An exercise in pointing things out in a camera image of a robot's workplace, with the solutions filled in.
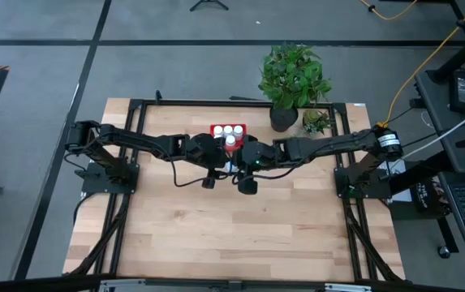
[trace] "black pot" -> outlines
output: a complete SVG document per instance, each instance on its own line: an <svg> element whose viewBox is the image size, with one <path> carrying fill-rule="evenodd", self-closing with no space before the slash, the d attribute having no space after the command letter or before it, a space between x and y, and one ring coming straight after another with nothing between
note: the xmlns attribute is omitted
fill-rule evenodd
<svg viewBox="0 0 465 292"><path fill-rule="evenodd" d="M291 109L270 109L270 123L272 129L278 132L288 130L297 121L299 112L296 108Z"/></svg>

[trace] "camera tripod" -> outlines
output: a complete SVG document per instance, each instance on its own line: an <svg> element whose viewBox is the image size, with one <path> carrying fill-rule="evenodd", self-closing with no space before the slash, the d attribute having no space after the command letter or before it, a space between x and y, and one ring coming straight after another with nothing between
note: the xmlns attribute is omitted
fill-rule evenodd
<svg viewBox="0 0 465 292"><path fill-rule="evenodd" d="M189 9L190 12L193 12L201 3L203 2L215 2L217 3L219 6L223 7L223 9L225 9L226 11L229 10L229 7L227 7L225 4L221 3L219 0L200 0L198 1L198 3L196 3L193 7L191 7L191 9Z"/></svg>

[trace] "gray floor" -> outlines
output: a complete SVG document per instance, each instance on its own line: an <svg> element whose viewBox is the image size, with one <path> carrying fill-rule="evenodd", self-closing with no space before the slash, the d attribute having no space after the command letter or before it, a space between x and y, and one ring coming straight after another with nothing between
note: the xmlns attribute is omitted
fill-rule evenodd
<svg viewBox="0 0 465 292"><path fill-rule="evenodd" d="M230 6L228 12L204 4L189 13L193 2L113 0L102 38L440 40L454 23L448 6L426 3L413 7L403 19L382 22L355 0L224 0ZM465 13L465 1L460 2ZM102 3L0 0L0 38L90 39ZM377 5L386 15L405 6ZM5 187L0 195L0 280L11 276L87 51L84 46L0 47L0 65L11 66L0 96L0 185ZM377 122L385 118L390 99L403 81L433 48L317 47L315 51L324 60L325 75L334 82L329 100L366 103L371 122ZM427 68L439 66L455 51L442 50ZM164 98L264 98L257 88L258 68L267 53L268 46L99 47L77 118L100 120L108 97L151 98L157 89ZM409 85L394 115L406 110L412 97L416 92ZM415 109L391 125L402 141L433 131L422 121L422 112ZM438 149L435 145L414 158ZM30 277L57 276L62 271L80 185L73 168L63 165ZM442 238L435 221L397 221L395 230L407 279L465 288L465 252L450 260L437 256L435 247Z"/></svg>

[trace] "small potted plant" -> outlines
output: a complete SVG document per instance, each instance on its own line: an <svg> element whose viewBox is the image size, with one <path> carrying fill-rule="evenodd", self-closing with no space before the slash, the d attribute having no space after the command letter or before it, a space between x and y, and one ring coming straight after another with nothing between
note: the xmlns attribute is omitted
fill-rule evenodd
<svg viewBox="0 0 465 292"><path fill-rule="evenodd" d="M306 109L303 116L303 129L297 135L314 136L318 132L324 134L324 129L329 126L327 113L322 113L316 109Z"/></svg>
<svg viewBox="0 0 465 292"><path fill-rule="evenodd" d="M305 45L273 46L261 74L259 89L273 102L270 122L279 132L297 121L298 107L317 103L331 90L331 81L322 79L321 58Z"/></svg>

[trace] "wooden tabletop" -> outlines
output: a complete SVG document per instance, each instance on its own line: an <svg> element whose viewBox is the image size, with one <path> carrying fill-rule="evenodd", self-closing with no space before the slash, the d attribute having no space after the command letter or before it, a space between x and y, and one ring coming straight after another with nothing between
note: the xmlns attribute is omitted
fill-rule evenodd
<svg viewBox="0 0 465 292"><path fill-rule="evenodd" d="M128 104L129 99L109 99L102 122L123 127ZM369 128L363 104L347 104L347 112L352 131ZM337 122L342 132L339 117ZM302 127L299 119L285 133L273 131L265 108L150 105L144 133L195 135L208 132L210 124L223 123L245 123L248 134L267 144ZM330 135L327 131L317 138ZM118 148L108 149L118 154ZM364 153L355 155L360 160ZM239 193L229 179L217 181L213 190L203 189L200 183L177 188L170 163L145 152L138 163L139 185L131 195L119 276L353 281L342 202L334 186L334 156L317 158L285 178L259 179L256 195ZM179 183L206 175L206 170L187 162L175 164ZM100 238L108 197L95 195L80 208L65 272L76 268ZM403 277L389 210L378 200L364 203L373 245ZM112 244L103 271L109 268ZM359 254L363 275L368 277L360 243Z"/></svg>

